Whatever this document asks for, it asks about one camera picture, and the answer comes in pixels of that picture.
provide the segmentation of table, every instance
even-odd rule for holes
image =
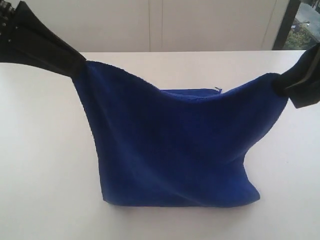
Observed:
[[[85,53],[162,89],[224,91],[282,73],[302,51]],[[318,240],[320,104],[288,103],[247,154],[261,200],[238,208],[116,207],[102,200],[94,140],[72,81],[0,64],[0,239]]]

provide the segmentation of towel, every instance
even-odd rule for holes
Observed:
[[[94,137],[103,199],[119,206],[224,208],[259,200],[244,158],[287,104],[272,89],[277,76],[267,73],[224,93],[160,90],[123,69],[87,61],[72,81]]]

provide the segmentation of wall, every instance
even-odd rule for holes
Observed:
[[[26,0],[81,52],[270,50],[288,1]]]

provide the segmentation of blue towel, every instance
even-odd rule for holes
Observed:
[[[259,200],[244,158],[287,104],[272,90],[277,76],[268,73],[225,93],[159,90],[122,69],[88,61],[73,82],[94,137],[103,199],[159,207]]]

